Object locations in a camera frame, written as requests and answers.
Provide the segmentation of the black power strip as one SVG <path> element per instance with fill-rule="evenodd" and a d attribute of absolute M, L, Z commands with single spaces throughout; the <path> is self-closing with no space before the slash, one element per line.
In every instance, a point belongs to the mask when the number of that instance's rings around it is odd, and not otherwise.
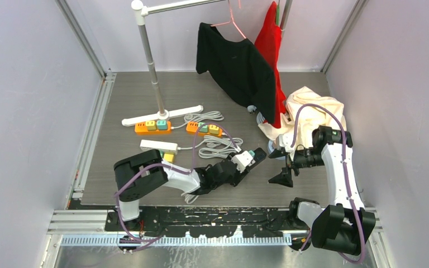
<path fill-rule="evenodd" d="M 253 157 L 253 160 L 251 161 L 251 164 L 250 164 L 252 166 L 255 166 L 255 165 L 261 163 L 267 157 L 266 152 L 261 147 L 258 147 L 256 149 L 254 149 L 253 151 L 255 152 L 255 156 Z"/>

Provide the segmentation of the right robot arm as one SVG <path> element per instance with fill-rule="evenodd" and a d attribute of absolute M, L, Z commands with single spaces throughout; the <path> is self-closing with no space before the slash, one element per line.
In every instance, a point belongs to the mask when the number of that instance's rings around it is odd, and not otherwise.
<path fill-rule="evenodd" d="M 326 169 L 329 204 L 295 198 L 289 205 L 288 222 L 294 229 L 309 228 L 307 242 L 316 248 L 363 257 L 365 244 L 376 225 L 374 213 L 365 209 L 352 165 L 350 132 L 319 126 L 312 132 L 312 146 L 293 147 L 291 133 L 279 135 L 270 158 L 285 159 L 285 167 L 269 182 L 293 186 L 293 176 L 302 168 Z"/>

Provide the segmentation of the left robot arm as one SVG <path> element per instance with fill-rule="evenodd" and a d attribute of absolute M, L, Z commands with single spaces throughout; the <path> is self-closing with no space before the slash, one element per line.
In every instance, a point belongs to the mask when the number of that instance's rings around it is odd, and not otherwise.
<path fill-rule="evenodd" d="M 186 169 L 151 149 L 120 160 L 113 166 L 118 222 L 128 231 L 135 230 L 141 222 L 139 200 L 161 186 L 181 190 L 187 198 L 205 195 L 224 184 L 237 186 L 265 158 L 266 152 L 258 148 L 230 153 L 214 165 Z"/>

